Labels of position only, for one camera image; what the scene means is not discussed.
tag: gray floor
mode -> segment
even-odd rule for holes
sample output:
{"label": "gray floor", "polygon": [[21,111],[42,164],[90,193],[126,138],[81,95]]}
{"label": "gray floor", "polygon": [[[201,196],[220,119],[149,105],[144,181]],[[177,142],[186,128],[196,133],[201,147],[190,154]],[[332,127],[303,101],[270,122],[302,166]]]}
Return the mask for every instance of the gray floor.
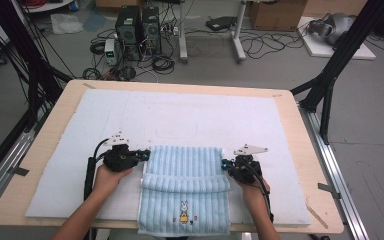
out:
{"label": "gray floor", "polygon": [[[85,22],[89,11],[75,15]],[[188,24],[201,26],[203,21],[188,20]],[[81,76],[90,67],[90,40],[113,26],[113,21],[107,21],[96,32],[50,35],[48,39],[74,74]],[[329,138],[369,237],[384,239],[384,51],[366,45],[375,53],[376,60],[352,60],[340,75],[333,96]],[[159,83],[292,89],[317,76],[328,61],[310,57],[305,48],[300,48],[285,49],[259,60],[248,59],[238,65],[226,36],[200,34],[188,38],[188,46],[189,63],[178,62],[176,51],[175,71],[158,75]],[[48,54],[55,67],[66,71],[55,54]],[[157,81],[151,74],[135,80]],[[0,143],[25,110],[25,98],[14,70],[9,64],[0,65]],[[54,231],[55,228],[0,226],[0,239],[48,239]],[[304,234],[282,234],[282,239],[310,238]],[[331,239],[351,237],[345,231],[331,235]]]}

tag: metal stand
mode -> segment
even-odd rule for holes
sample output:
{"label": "metal stand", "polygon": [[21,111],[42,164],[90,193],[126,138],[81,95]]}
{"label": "metal stand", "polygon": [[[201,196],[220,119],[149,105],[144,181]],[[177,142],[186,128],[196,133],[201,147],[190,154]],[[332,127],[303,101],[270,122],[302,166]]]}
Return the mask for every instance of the metal stand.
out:
{"label": "metal stand", "polygon": [[179,26],[179,49],[180,49],[180,61],[183,64],[188,63],[188,50],[186,48],[186,34],[185,34],[185,20],[186,16],[183,16],[183,5],[185,0],[180,0],[180,26]]}
{"label": "metal stand", "polygon": [[316,112],[317,105],[324,98],[320,135],[325,144],[329,144],[327,133],[335,82],[383,14],[384,0],[368,0],[323,71],[316,78],[291,90],[296,95],[311,89],[307,97],[300,101],[300,106],[309,112]]}
{"label": "metal stand", "polygon": [[306,114],[304,113],[304,115],[308,118],[309,124],[311,125],[311,130],[314,133],[314,138],[319,147],[318,150],[323,158],[325,169],[330,176],[332,187],[334,188],[333,190],[335,193],[340,193],[338,201],[341,204],[344,216],[347,219],[347,225],[351,230],[354,239],[368,240],[369,237],[364,228],[363,221],[354,205],[354,201],[348,190],[347,183],[342,176],[341,169],[333,154],[333,150],[329,145],[324,144],[322,136],[317,134],[320,130],[320,121],[317,114],[307,112]]}
{"label": "metal stand", "polygon": [[245,9],[246,1],[242,0],[239,5],[238,19],[236,22],[236,31],[234,33],[232,32],[233,44],[235,45],[236,52],[238,53],[238,63],[241,63],[246,59],[244,49],[242,48],[241,40],[239,40],[239,34],[241,33],[242,20],[244,19]]}
{"label": "metal stand", "polygon": [[29,108],[8,137],[0,146],[0,163],[17,137],[23,131],[30,131],[37,123],[38,110],[46,103],[52,105],[62,93],[58,80],[68,82],[72,78],[52,67],[46,56],[42,56],[35,42],[30,37],[20,20],[11,1],[0,1],[0,26],[21,58],[14,57],[0,39],[0,48],[13,65],[20,80],[29,85]]}
{"label": "metal stand", "polygon": [[[236,52],[238,53],[238,63],[245,61],[246,56],[244,49],[242,47],[242,43],[239,40],[239,34],[241,32],[242,20],[244,19],[245,9],[246,9],[246,0],[241,0],[239,5],[238,19],[236,22],[236,30],[232,32],[233,44],[235,46]],[[185,19],[186,16],[183,16],[183,6],[185,4],[185,0],[180,0],[180,25],[179,25],[179,49],[180,49],[180,61],[183,64],[188,63],[188,50],[186,47],[186,36],[185,36]]]}

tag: human hand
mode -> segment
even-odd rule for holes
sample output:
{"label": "human hand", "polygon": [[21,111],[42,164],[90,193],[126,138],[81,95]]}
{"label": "human hand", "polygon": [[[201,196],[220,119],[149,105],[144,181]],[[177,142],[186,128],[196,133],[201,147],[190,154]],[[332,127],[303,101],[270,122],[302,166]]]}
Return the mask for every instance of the human hand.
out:
{"label": "human hand", "polygon": [[122,172],[113,172],[104,164],[98,167],[92,194],[108,198],[117,188],[121,179],[133,171],[133,168]]}
{"label": "human hand", "polygon": [[[270,185],[264,178],[262,178],[262,180],[266,190],[270,192]],[[264,213],[266,216],[268,216],[265,199],[257,181],[253,182],[252,184],[245,184],[238,181],[236,182],[242,188],[243,199],[251,215]]]}

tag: wooden table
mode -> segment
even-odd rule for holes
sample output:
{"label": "wooden table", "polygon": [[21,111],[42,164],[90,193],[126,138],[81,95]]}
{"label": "wooden table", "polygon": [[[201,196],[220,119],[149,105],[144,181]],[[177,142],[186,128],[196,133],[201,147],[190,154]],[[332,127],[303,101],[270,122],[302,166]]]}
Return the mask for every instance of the wooden table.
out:
{"label": "wooden table", "polygon": [[[279,232],[341,233],[344,229],[329,192],[319,190],[326,184],[320,163],[298,111],[295,99],[287,90],[193,86],[155,83],[104,82],[73,80],[65,88],[20,167],[30,170],[27,176],[14,175],[0,198],[0,225],[60,226],[64,219],[26,218],[25,212],[36,191],[46,163],[58,145],[68,122],[87,89],[136,90],[171,93],[219,94],[273,98],[285,131],[291,156],[299,177],[311,225],[276,227]],[[97,220],[94,227],[137,229],[136,221]],[[253,225],[232,224],[231,231],[255,231]]]}

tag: folded towel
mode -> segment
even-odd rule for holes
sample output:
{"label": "folded towel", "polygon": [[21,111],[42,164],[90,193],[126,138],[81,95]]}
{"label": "folded towel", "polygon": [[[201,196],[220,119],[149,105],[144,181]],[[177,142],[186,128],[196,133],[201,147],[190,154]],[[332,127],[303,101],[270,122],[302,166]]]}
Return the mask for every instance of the folded towel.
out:
{"label": "folded towel", "polygon": [[152,147],[142,181],[139,233],[228,235],[230,185],[221,159],[220,148]]}

